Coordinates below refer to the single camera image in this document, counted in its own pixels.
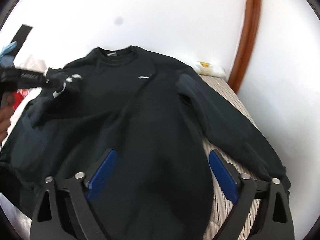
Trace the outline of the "left hand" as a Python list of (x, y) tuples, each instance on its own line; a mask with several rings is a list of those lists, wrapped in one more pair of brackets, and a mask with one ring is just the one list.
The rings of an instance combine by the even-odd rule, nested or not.
[(15, 97), (10, 94), (7, 97), (8, 105), (1, 109), (1, 116), (0, 116), (0, 141), (2, 142), (8, 135), (8, 128), (11, 125), (10, 118), (14, 113), (13, 105), (15, 104)]

